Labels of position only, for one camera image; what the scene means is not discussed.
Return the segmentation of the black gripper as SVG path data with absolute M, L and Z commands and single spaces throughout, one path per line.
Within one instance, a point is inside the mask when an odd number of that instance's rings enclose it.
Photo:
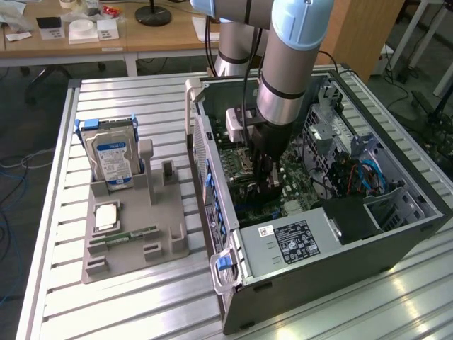
M 289 128 L 270 123 L 256 124 L 252 129 L 251 141 L 256 190 L 259 193 L 276 191 L 280 185 L 280 158 L 289 143 Z

